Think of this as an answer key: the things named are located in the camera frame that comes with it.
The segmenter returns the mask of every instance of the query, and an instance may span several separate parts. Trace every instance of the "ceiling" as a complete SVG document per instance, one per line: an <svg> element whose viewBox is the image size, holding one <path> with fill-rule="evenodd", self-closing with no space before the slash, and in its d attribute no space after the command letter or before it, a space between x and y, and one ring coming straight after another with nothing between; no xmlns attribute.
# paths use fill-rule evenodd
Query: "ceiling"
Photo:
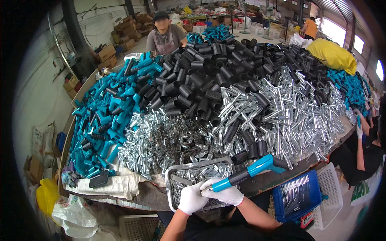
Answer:
<svg viewBox="0 0 386 241"><path fill-rule="evenodd" d="M352 23L352 11L346 0L313 0L321 9L336 14L349 24ZM356 27L364 30L363 24L356 18Z"/></svg>

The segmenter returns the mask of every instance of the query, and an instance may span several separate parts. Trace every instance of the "yellow plastic bag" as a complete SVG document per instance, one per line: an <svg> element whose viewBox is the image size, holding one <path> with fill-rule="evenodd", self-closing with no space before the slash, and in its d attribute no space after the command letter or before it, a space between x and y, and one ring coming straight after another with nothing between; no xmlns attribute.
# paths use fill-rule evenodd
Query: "yellow plastic bag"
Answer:
<svg viewBox="0 0 386 241"><path fill-rule="evenodd" d="M307 50L329 68L344 69L351 75L357 70L354 57L334 42L317 39L307 47Z"/></svg>
<svg viewBox="0 0 386 241"><path fill-rule="evenodd" d="M36 190L36 200L41 211L51 217L56 200L59 198L58 186L49 178L40 180L40 187Z"/></svg>
<svg viewBox="0 0 386 241"><path fill-rule="evenodd" d="M192 14L192 10L190 10L190 8L188 6L184 7L184 12L186 12L186 14Z"/></svg>

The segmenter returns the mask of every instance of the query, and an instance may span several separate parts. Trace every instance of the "gloved hand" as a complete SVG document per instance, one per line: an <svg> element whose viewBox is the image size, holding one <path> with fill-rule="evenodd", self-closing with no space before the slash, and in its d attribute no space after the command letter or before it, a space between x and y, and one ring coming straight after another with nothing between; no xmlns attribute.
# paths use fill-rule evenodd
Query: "gloved hand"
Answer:
<svg viewBox="0 0 386 241"><path fill-rule="evenodd" d="M214 177L210 180L207 180L202 186L200 187L201 190L204 190L205 188L209 187L210 185L221 181L223 178L220 177ZM231 186L227 189L224 189L220 192L214 192L214 191L203 191L201 192L201 195L204 197L211 197L218 199L219 201L222 201L224 203L229 203L234 206L240 205L242 203L242 200L244 198L244 194L242 194L237 187Z"/></svg>
<svg viewBox="0 0 386 241"><path fill-rule="evenodd" d="M362 113L358 109L354 109L352 112L354 113L355 116L357 115L362 116Z"/></svg>
<svg viewBox="0 0 386 241"><path fill-rule="evenodd" d="M362 136L363 136L362 125L361 125L361 127L359 128L358 123L357 123L357 136L358 136L358 139L362 139Z"/></svg>
<svg viewBox="0 0 386 241"><path fill-rule="evenodd" d="M200 210L207 204L209 198L201 196L200 187L204 182L199 182L195 185L184 187L181 191L181 199L178 209L192 215L192 213Z"/></svg>

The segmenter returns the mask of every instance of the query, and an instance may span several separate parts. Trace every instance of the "factory floor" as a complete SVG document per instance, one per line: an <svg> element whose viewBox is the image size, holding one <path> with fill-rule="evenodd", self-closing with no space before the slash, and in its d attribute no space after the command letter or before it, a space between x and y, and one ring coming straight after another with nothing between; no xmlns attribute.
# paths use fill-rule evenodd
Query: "factory floor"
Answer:
<svg viewBox="0 0 386 241"><path fill-rule="evenodd" d="M274 44L280 43L279 39L268 40L262 37L258 37L254 34L240 34L238 30L234 30L233 35L236 36L236 40L239 40L239 41L241 41L242 39L251 40L255 38L257 42L274 43ZM134 52L145 52L146 42L147 42L147 36L141 38L136 43L136 46L134 48L132 48L128 52L125 52L117 56L117 60L118 60L117 65L124 63L124 56L126 56L127 54L134 53ZM357 217L361 209L364 207L364 204L358 205L355 207L350 206L351 196L354 191L354 187L352 187L350 190L348 190L348 187L349 186L346 183L346 181L343 181L342 184L340 185L344 204L343 204L342 210L338 213L338 215L335 217L332 223L330 223L330 225L325 230L317 230L312 228L308 230L308 233L312 235L316 241L347 240L350 237L350 235L353 233L354 229L356 228Z"/></svg>

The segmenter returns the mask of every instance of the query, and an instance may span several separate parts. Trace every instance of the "apron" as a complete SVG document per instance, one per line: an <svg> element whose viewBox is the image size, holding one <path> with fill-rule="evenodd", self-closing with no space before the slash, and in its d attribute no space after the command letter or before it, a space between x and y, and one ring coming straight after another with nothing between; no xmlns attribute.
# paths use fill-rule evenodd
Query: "apron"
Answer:
<svg viewBox="0 0 386 241"><path fill-rule="evenodd" d="M171 26L170 25L168 28L168 36L169 36L169 39L168 39L169 42L164 44L164 45L159 44L157 36L155 36L155 38L154 38L154 43L156 44L156 50L157 50L157 53L159 55L170 54L173 50L176 49L174 42L173 42L173 34L171 32Z"/></svg>

